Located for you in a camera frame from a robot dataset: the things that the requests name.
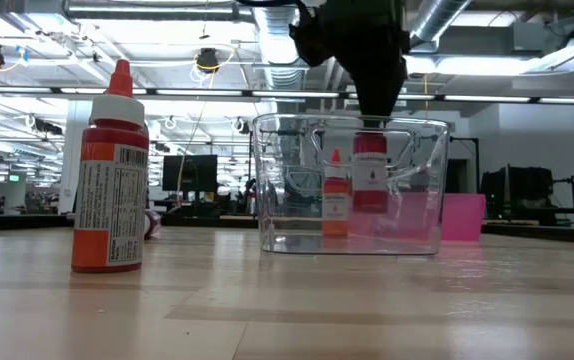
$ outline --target table surface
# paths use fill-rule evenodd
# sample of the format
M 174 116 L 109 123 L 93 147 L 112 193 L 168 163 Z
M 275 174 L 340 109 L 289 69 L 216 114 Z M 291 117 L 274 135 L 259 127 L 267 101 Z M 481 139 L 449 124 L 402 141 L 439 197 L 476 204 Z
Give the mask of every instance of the table surface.
M 261 253 L 167 228 L 143 269 L 70 272 L 70 229 L 0 232 L 0 359 L 574 359 L 574 244 Z

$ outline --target transparent bin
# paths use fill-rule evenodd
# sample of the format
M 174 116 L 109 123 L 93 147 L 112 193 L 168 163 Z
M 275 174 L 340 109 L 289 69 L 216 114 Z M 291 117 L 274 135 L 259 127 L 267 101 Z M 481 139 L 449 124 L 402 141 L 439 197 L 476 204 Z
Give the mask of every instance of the transparent bin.
M 371 121 L 369 128 L 366 121 Z M 449 143 L 446 123 L 271 114 L 254 120 L 253 135 L 263 250 L 438 252 Z M 334 150 L 340 155 L 335 166 L 331 161 Z M 323 191 L 325 170 L 330 168 L 348 184 L 346 221 L 340 222 L 346 232 L 340 236 L 323 232 L 323 224 L 330 224 L 325 219 L 331 200 L 323 200 L 329 193 Z

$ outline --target small red bottle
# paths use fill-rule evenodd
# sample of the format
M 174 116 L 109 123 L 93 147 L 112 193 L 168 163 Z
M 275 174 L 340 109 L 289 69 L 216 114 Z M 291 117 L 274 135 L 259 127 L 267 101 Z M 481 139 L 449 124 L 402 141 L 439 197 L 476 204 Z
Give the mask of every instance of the small red bottle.
M 352 195 L 355 212 L 387 212 L 387 138 L 358 133 L 354 138 Z
M 107 93 L 94 99 L 83 132 L 71 268 L 122 272 L 140 268 L 145 232 L 145 108 L 132 98 L 129 62 L 118 60 Z
M 323 184 L 323 236 L 347 236 L 349 182 L 340 164 L 340 153 L 334 149 L 331 166 L 325 169 Z

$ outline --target computer monitor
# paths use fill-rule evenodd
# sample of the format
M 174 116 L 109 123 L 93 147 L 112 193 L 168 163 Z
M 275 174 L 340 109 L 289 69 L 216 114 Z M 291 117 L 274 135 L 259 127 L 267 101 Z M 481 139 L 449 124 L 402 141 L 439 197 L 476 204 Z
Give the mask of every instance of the computer monitor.
M 163 159 L 163 191 L 176 191 L 182 156 L 165 156 Z M 185 156 L 181 191 L 216 192 L 218 190 L 217 155 Z

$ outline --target air duct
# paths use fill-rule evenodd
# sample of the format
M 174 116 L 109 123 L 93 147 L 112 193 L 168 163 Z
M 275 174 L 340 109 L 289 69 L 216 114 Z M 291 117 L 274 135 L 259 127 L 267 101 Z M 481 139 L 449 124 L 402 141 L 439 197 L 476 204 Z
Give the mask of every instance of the air duct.
M 412 46 L 438 40 L 470 2 L 471 0 L 423 0 L 411 29 Z
M 293 64 L 298 52 L 289 37 L 289 24 L 296 19 L 297 11 L 291 7 L 255 8 L 258 40 L 263 59 L 270 64 Z M 267 69 L 267 86 L 275 90 L 295 90 L 302 85 L 303 72 L 295 69 Z

